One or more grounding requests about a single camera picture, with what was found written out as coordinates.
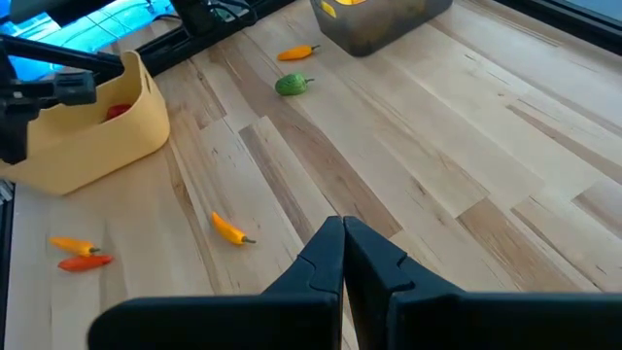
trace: yellow basket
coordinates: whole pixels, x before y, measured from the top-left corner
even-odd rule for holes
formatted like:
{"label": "yellow basket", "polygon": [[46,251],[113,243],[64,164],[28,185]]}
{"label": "yellow basket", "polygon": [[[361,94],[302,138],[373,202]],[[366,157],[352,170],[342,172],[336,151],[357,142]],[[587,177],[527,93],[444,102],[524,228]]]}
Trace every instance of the yellow basket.
{"label": "yellow basket", "polygon": [[[159,149],[170,124],[164,98],[136,52],[121,56],[125,71],[97,87],[97,103],[57,105],[28,125],[28,157],[0,161],[0,177],[51,194],[66,194]],[[130,104],[103,122],[108,108]]]}

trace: red pepper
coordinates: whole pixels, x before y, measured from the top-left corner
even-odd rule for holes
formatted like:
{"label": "red pepper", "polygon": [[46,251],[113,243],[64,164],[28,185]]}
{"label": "red pepper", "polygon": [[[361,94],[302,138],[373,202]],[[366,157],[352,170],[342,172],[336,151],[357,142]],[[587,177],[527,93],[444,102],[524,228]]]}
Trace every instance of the red pepper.
{"label": "red pepper", "polygon": [[59,262],[58,267],[69,272],[80,272],[103,266],[112,260],[111,256],[74,257]]}
{"label": "red pepper", "polygon": [[108,109],[108,114],[106,115],[106,121],[109,121],[111,119],[114,119],[122,115],[123,113],[127,112],[127,110],[129,110],[130,108],[132,108],[132,105],[130,104],[121,104],[121,105],[115,105],[115,106],[110,107]]}

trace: plastic bin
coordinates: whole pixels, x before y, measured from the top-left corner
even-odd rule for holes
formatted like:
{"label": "plastic bin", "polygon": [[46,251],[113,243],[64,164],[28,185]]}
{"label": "plastic bin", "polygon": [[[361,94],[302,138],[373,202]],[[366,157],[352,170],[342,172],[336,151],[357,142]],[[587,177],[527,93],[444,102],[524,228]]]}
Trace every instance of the plastic bin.
{"label": "plastic bin", "polygon": [[[0,177],[66,194],[159,149],[170,133],[164,98],[138,53],[121,61],[123,74],[97,87],[96,103],[42,110],[28,125],[28,157],[0,161]],[[132,107],[104,122],[119,104]]]}
{"label": "plastic bin", "polygon": [[376,52],[447,10],[453,0],[311,0],[322,32],[353,56]]}

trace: wooden surface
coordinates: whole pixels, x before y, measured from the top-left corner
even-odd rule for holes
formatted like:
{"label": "wooden surface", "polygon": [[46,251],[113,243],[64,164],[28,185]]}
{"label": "wooden surface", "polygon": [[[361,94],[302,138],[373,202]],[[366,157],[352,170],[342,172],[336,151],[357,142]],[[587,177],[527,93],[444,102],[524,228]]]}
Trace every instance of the wooden surface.
{"label": "wooden surface", "polygon": [[[322,47],[275,61],[300,44]],[[7,349],[83,349],[93,318],[128,298],[258,293],[334,214],[469,291],[620,292],[621,67],[488,0],[356,59],[298,1],[156,78],[172,122],[161,151],[63,198],[18,189]],[[294,71],[316,81],[277,96]],[[259,244],[223,241],[213,210]],[[58,235],[116,261],[60,271]],[[344,340],[357,348],[348,316]]]}

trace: wood grain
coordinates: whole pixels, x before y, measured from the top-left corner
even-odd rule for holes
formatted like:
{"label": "wood grain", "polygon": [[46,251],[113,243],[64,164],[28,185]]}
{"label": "wood grain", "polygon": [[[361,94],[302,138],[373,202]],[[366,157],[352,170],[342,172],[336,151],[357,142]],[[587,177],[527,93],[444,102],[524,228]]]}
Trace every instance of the wood grain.
{"label": "wood grain", "polygon": [[[276,59],[301,44],[321,47]],[[315,82],[277,95],[293,72]],[[298,1],[156,82],[171,121],[160,151],[65,197],[17,186],[6,349],[85,349],[92,319],[129,298],[260,293],[334,214],[468,291],[622,291],[619,56],[455,0],[354,58]],[[213,211],[258,244],[223,240]],[[115,261],[64,273],[56,235]],[[357,349],[347,302],[342,331]]]}

